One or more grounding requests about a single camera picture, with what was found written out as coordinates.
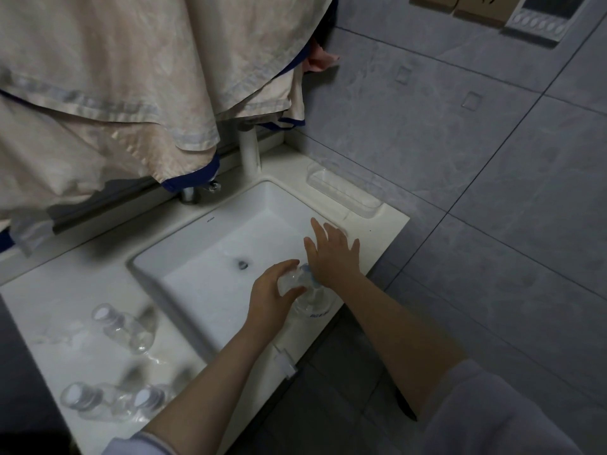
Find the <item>plastic bottle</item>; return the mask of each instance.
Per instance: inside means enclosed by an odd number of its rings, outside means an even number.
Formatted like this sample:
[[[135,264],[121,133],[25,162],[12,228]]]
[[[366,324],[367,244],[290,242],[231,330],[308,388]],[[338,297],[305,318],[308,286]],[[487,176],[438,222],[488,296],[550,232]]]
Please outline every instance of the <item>plastic bottle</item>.
[[[154,334],[146,330],[134,316],[120,313],[109,303],[95,308],[92,317],[103,325],[105,335],[134,354],[146,352],[154,343]]]
[[[148,385],[135,395],[133,405],[144,418],[151,420],[174,397],[175,391],[169,385]]]
[[[123,422],[136,413],[132,398],[132,393],[114,385],[100,383],[90,386],[76,382],[63,390],[59,401],[62,405],[77,410],[80,418],[85,420]]]
[[[310,266],[307,263],[298,269],[289,271],[278,279],[278,292],[285,295],[292,288],[303,286],[307,290],[295,299],[294,310],[303,317],[319,318],[327,314],[337,295],[330,289],[322,286],[314,279]]]

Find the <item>forearm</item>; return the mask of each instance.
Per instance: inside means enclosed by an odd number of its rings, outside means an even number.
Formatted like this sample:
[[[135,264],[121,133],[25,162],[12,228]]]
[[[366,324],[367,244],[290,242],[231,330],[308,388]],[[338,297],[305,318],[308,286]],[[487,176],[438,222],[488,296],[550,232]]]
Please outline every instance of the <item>forearm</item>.
[[[179,455],[215,454],[265,346],[251,329],[241,329],[143,431],[159,437]]]
[[[362,274],[343,278],[334,289],[359,321],[402,395],[419,414],[441,377],[466,354]]]

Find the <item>sink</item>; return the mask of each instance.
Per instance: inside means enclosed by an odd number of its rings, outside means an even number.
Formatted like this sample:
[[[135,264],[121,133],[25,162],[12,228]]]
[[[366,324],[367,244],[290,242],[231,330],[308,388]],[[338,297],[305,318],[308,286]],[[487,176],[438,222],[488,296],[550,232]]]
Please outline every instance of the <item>sink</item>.
[[[307,261],[313,216],[326,221],[264,181],[141,252],[129,270],[208,363],[242,327],[255,279],[279,261]]]

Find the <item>clear plastic tray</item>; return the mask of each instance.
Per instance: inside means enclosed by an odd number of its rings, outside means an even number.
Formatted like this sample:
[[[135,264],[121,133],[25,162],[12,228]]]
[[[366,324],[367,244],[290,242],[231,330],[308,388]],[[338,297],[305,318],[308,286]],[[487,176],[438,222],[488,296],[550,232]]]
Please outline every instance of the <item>clear plastic tray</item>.
[[[314,162],[308,167],[307,183],[316,190],[364,218],[372,218],[383,204],[356,185]]]

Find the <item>vanity countertop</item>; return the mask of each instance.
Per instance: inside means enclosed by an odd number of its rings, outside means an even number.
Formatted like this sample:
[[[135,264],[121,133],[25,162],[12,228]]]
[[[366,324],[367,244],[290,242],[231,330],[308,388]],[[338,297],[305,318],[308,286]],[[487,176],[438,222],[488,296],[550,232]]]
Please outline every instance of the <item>vanity countertop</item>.
[[[368,272],[407,223],[408,217],[384,204],[371,219],[362,218],[306,183],[313,161],[286,145],[262,156],[262,174],[247,181],[241,168],[219,176],[223,189],[205,192],[201,202],[185,206],[171,199],[0,287],[21,336],[58,403],[65,387],[76,381],[134,387],[141,383],[179,386],[204,367],[184,336],[128,271],[134,256],[216,206],[261,181],[271,181],[361,242],[360,269]],[[156,341],[143,355],[132,355],[92,325],[90,314],[100,303],[121,311],[146,313],[156,324]],[[335,315],[339,306],[319,319],[289,322],[255,364],[239,406],[224,437],[225,451],[284,379],[274,362],[276,348],[299,360]],[[99,454],[112,437],[129,437],[142,421],[85,421],[71,409],[59,407],[83,454]]]

